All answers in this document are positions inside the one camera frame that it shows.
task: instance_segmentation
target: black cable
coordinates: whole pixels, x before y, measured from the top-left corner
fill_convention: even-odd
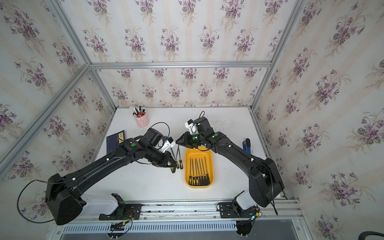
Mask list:
[[[22,193],[23,193],[23,191],[26,189],[26,187],[27,187],[28,185],[30,185],[32,182],[34,182],[34,181],[45,182],[45,181],[41,181],[41,180],[37,180],[37,179],[35,179],[35,180],[31,181],[30,183],[28,183],[28,184],[23,188],[23,190],[20,192],[19,196],[17,197],[17,205],[16,205],[16,206],[17,206],[17,211],[18,211],[19,214],[20,214],[25,220],[27,220],[28,222],[33,222],[33,223],[47,223],[47,222],[51,222],[51,221],[53,221],[54,219],[49,220],[49,221],[45,221],[45,222],[35,222],[35,221],[32,221],[32,220],[29,220],[29,219],[26,218],[26,217],[22,214],[22,212],[20,211],[20,208],[19,208],[20,196],[22,195]]]
[[[143,163],[143,162],[139,162],[139,161],[135,161],[135,162],[138,162],[138,163],[140,163],[140,164],[152,164],[152,163]]]
[[[168,136],[167,136],[167,139],[168,139],[168,138],[169,138],[169,135],[170,135],[170,129],[169,129],[168,124],[166,124],[165,122],[157,122],[157,123],[153,124],[151,127],[155,126],[155,125],[158,124],[158,123],[164,123],[165,125],[167,125],[167,127],[168,127]],[[162,147],[164,146],[164,144],[165,144],[165,140],[163,139],[163,144],[161,145],[160,148],[162,148]]]

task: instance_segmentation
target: mounting plate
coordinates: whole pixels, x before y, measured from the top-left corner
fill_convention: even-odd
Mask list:
[[[239,216],[235,215],[231,202],[219,202],[217,205],[220,211],[220,218],[239,218]],[[246,210],[240,218],[251,218],[256,213],[256,209]]]

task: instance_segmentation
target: blue notebook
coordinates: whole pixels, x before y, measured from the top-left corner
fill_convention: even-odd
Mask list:
[[[123,140],[125,140],[124,130],[107,136],[107,154],[113,152]]]

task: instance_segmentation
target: blue-handled tool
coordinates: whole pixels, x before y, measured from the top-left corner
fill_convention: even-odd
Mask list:
[[[243,149],[244,149],[244,151],[246,151],[247,153],[251,153],[251,140],[249,140],[249,138],[247,138],[247,139],[243,142]]]

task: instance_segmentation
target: purple flower pattern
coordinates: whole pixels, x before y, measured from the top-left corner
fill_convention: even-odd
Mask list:
[[[87,145],[86,153],[83,154],[83,158],[86,164],[90,164],[93,158],[93,154],[95,153],[95,149],[90,149],[89,145]]]
[[[353,205],[355,209],[356,204],[360,203],[360,197],[363,194],[366,194],[369,200],[372,198],[376,201],[371,194],[371,192],[373,193],[371,189],[356,184],[358,178],[353,172],[348,176],[342,172],[337,172],[336,174],[331,174],[331,177],[333,179],[332,183],[328,181],[321,183],[321,185],[326,187],[320,193],[324,195],[325,200],[332,202],[335,207],[336,202],[338,202],[342,207]]]
[[[150,87],[148,84],[142,84],[141,87],[141,93],[144,94],[145,98],[152,103],[156,92],[155,87]]]
[[[325,212],[320,215],[320,220],[312,222],[315,226],[314,233],[319,238],[326,238],[329,240],[343,240],[342,227],[338,224],[337,216],[327,216]]]
[[[262,68],[244,68],[244,72],[245,72],[244,81],[245,81],[245,83],[252,82],[255,74],[261,70],[262,70]]]
[[[97,98],[93,98],[92,99],[92,103],[93,103],[93,108],[97,111],[99,111],[101,114],[105,115],[106,114],[106,110],[103,106],[103,99],[101,97],[97,97]]]
[[[84,135],[87,138],[93,137],[93,130],[89,126],[89,120],[83,119],[82,121],[77,121],[78,123],[75,124],[76,128],[79,131],[79,135]]]
[[[12,165],[6,176],[8,179],[15,179],[17,176],[23,179],[23,181],[31,180],[33,175],[40,176],[41,167],[31,163],[28,155],[30,152],[24,151],[23,156],[15,164]]]
[[[70,95],[72,104],[77,104],[81,112],[87,112],[88,110],[88,101],[85,101],[85,99],[86,97],[84,96],[84,92],[80,88],[75,88],[73,93]]]
[[[271,43],[268,45],[268,46],[272,47],[272,49],[268,51],[268,53],[266,55],[267,58],[272,57],[272,54],[274,53],[274,51],[275,51],[275,49],[277,47],[277,44],[279,42],[279,39],[280,39],[280,36],[281,36],[282,32],[283,32],[282,30],[279,30],[277,32],[277,35],[274,38],[272,38]]]
[[[131,72],[133,69],[118,69],[116,72],[120,74],[120,77],[127,82],[128,84],[133,82],[133,79],[131,78]]]
[[[62,118],[54,116],[49,120],[48,126],[43,128],[43,134],[46,134],[48,138],[55,136],[56,141],[60,144],[62,144],[63,141],[68,142],[70,134],[68,133],[69,129],[65,129],[66,126]]]
[[[99,58],[101,62],[106,62],[108,49],[106,47],[106,43],[104,42],[104,39],[102,39],[97,32],[100,29],[98,28],[92,28],[91,31],[89,30],[83,30],[83,33],[86,34],[84,37],[85,45],[87,47],[93,48],[93,56],[96,58]]]
[[[264,139],[265,139],[265,142],[269,144],[269,146],[272,145],[272,133],[270,129],[264,132]]]
[[[225,98],[229,101],[232,101],[236,95],[236,93],[240,92],[240,88],[234,84],[228,84],[228,87],[224,89]]]
[[[267,26],[276,20],[278,15],[277,11],[284,2],[283,0],[265,0],[264,3],[267,8],[265,9],[265,13],[263,13],[263,21],[267,21]]]
[[[56,56],[59,58],[60,63],[66,63],[68,71],[75,74],[79,65],[76,63],[73,50],[63,43],[63,38],[64,36],[61,36],[58,42],[53,43],[53,47],[56,49]]]
[[[276,107],[275,107],[275,104],[272,103],[272,105],[270,107],[268,107],[267,113],[265,115],[265,119],[266,119],[265,123],[269,124],[269,122],[271,120],[275,120],[276,119],[276,116],[277,116]]]
[[[166,68],[155,68],[151,69],[151,72],[154,73],[154,78],[156,81],[159,81],[159,83],[164,82],[164,72],[166,71]]]
[[[349,146],[356,152],[365,152],[365,148],[371,149],[372,144],[380,144],[384,141],[384,108],[378,113],[364,113],[366,116],[361,120],[363,127],[358,128],[357,132],[352,129],[351,138],[356,141],[355,144]]]
[[[233,105],[234,106],[248,106],[248,103],[244,102],[243,99],[238,99]]]
[[[221,106],[222,106],[221,102],[222,102],[221,99],[212,101],[212,103],[211,103],[210,106],[211,106],[211,107],[221,107]]]
[[[225,79],[228,78],[229,73],[229,68],[215,68],[213,75],[216,76],[214,78],[214,83],[217,87],[226,82]]]
[[[308,99],[310,99],[308,106],[311,106],[311,109],[318,108],[320,110],[321,103],[326,106],[331,99],[336,100],[336,95],[339,93],[342,81],[350,82],[351,80],[347,75],[337,76],[335,70],[332,70],[329,76],[323,76],[321,81],[316,83],[318,90],[308,96]]]
[[[299,137],[297,139],[298,144],[296,148],[299,152],[305,154],[307,154],[307,150],[308,152],[312,152],[315,149],[318,151],[323,137],[330,139],[327,135],[328,132],[320,131],[320,126],[317,123],[315,123],[313,127],[308,126],[306,129],[303,129],[303,133],[304,137]]]
[[[283,175],[284,172],[288,171],[287,166],[285,164],[283,164],[283,160],[281,158],[276,159],[275,163],[276,163],[277,169],[279,170],[279,173],[281,175]]]
[[[236,18],[240,18],[240,11],[244,8],[244,0],[223,0],[221,10],[225,11],[225,15],[221,17],[221,26],[224,30],[231,30],[233,25],[237,24]]]
[[[164,28],[162,32],[164,35],[161,35],[160,39],[160,45],[165,47],[165,50],[163,51],[164,57],[167,57],[169,61],[174,61],[175,57],[177,56],[176,51],[179,50],[179,38],[176,36],[176,31],[179,28],[172,27],[169,31],[168,29]]]
[[[44,94],[50,93],[53,95],[53,86],[49,82],[49,79],[44,77],[43,69],[44,66],[41,63],[35,61],[27,62],[25,59],[19,58],[19,62],[13,62],[16,68],[21,72],[21,80],[27,83],[33,83],[38,90]]]
[[[268,94],[272,94],[275,88],[280,86],[280,83],[281,83],[280,72],[279,72],[279,69],[276,69],[276,72],[272,75],[271,81],[268,86],[268,89],[269,89]]]
[[[300,96],[297,94],[297,91],[295,91],[292,95],[288,96],[287,104],[284,107],[285,118],[289,118],[291,116],[291,113],[299,112],[301,105],[301,102],[299,102]]]
[[[124,91],[124,86],[112,87],[112,95],[117,97],[117,102],[122,105],[128,104],[128,94]]]
[[[131,57],[134,57],[136,61],[143,60],[143,52],[145,51],[144,39],[139,35],[141,28],[134,27],[133,30],[125,29],[125,33],[128,35],[125,36],[125,45],[131,48],[130,54]]]
[[[180,100],[180,94],[183,92],[183,89],[173,83],[169,85],[169,89],[167,91],[170,94],[171,98],[175,102],[178,102]]]
[[[57,168],[56,172],[57,171],[62,172],[64,170],[73,172],[77,169],[77,163],[73,162],[70,154],[71,154],[70,151],[65,151],[63,149],[60,155],[54,156],[55,159],[51,162],[53,165],[56,166]]]
[[[212,91],[213,91],[213,89],[211,88],[211,86],[208,86],[207,84],[204,84],[204,85],[200,84],[200,87],[197,90],[197,92],[199,93],[200,99],[204,100],[204,102],[207,101],[208,95]]]
[[[276,140],[277,149],[280,149],[285,145],[287,147],[290,146],[291,138],[289,137],[289,135],[290,135],[290,131],[288,130],[288,127],[286,127],[285,129],[280,129],[279,136],[277,137],[277,140]]]
[[[16,122],[17,115],[9,111],[10,105],[0,103],[0,139],[8,143],[9,138],[18,139],[24,132],[23,121]]]
[[[297,58],[293,60],[293,63],[295,64],[295,67],[292,68],[289,72],[289,83],[297,82],[297,77],[301,78],[303,76],[303,73],[307,72],[308,67],[310,65],[310,59],[311,57],[316,56],[317,54],[312,51],[308,51],[308,48],[304,48],[302,53],[299,53],[297,55]]]
[[[157,0],[138,0],[136,2],[137,5],[140,6],[140,15],[143,16],[143,21],[148,20],[148,25],[150,26],[154,23],[154,12],[153,12],[153,3],[157,2]]]
[[[194,11],[197,1],[201,0],[179,0],[179,4],[183,6],[182,13],[183,20],[188,21],[188,26],[193,23],[195,17],[194,17]]]
[[[99,133],[100,134],[103,134],[105,132],[105,129],[107,128],[107,123],[106,122],[102,122],[98,127],[97,129],[99,130]]]
[[[166,100],[162,99],[162,100],[159,100],[159,104],[157,106],[158,107],[172,107],[172,104],[167,102]]]
[[[45,202],[45,191],[36,194],[34,199],[27,201],[24,207],[21,208],[21,212],[30,220],[44,219],[46,216],[51,215]]]
[[[196,106],[196,100],[185,101],[184,107],[195,107],[195,106]]]
[[[95,15],[98,17],[99,21],[104,20],[105,26],[111,22],[111,18],[109,17],[109,13],[107,12],[107,1],[111,0],[86,0],[89,5],[93,6],[93,10],[95,11]]]
[[[299,22],[298,36],[303,35],[303,33],[306,32],[306,29],[308,28],[308,24],[313,19],[313,17],[318,16],[320,14],[321,1],[322,0],[311,0],[305,4],[304,10],[303,10],[303,17]]]
[[[207,57],[214,51],[214,43],[219,38],[217,31],[218,29],[213,29],[210,25],[208,25],[207,30],[207,27],[204,25],[203,33],[199,35],[200,42],[203,43],[201,49],[203,50],[203,54],[207,54]]]
[[[185,83],[188,87],[188,85],[192,85],[196,79],[197,74],[197,68],[182,68],[181,69],[181,75],[184,76],[183,83]]]
[[[30,51],[37,51],[40,55],[44,52],[44,40],[37,37],[39,30],[34,26],[34,20],[28,14],[13,4],[0,3],[0,10],[3,10],[4,21],[10,25],[12,34],[21,34],[23,42]]]
[[[237,46],[237,49],[233,52],[233,56],[236,57],[237,61],[241,61],[247,56],[247,52],[251,51],[251,46],[255,44],[252,32],[255,32],[257,28],[251,28],[248,31],[241,29],[241,36],[238,35],[236,38],[234,46]]]
[[[328,56],[334,56],[335,53],[339,53],[339,48],[343,48],[343,43],[350,39],[355,33],[360,35],[364,30],[365,26],[362,25],[365,22],[366,17],[362,14],[366,9],[364,4],[362,6],[358,5],[358,1],[350,8],[349,12],[338,18],[338,23],[336,24],[337,33],[333,35],[332,38],[329,38],[329,44],[325,49],[329,49]]]
[[[373,71],[370,72],[365,78],[371,77],[377,79],[373,84],[366,86],[366,88],[374,87],[380,90],[380,86],[384,83],[384,60],[381,60],[377,67],[375,66],[375,64],[373,64],[372,70]]]
[[[312,188],[314,181],[311,178],[312,170],[309,168],[309,164],[297,166],[297,172],[292,175],[293,185],[299,187],[300,185],[306,185],[308,189]]]

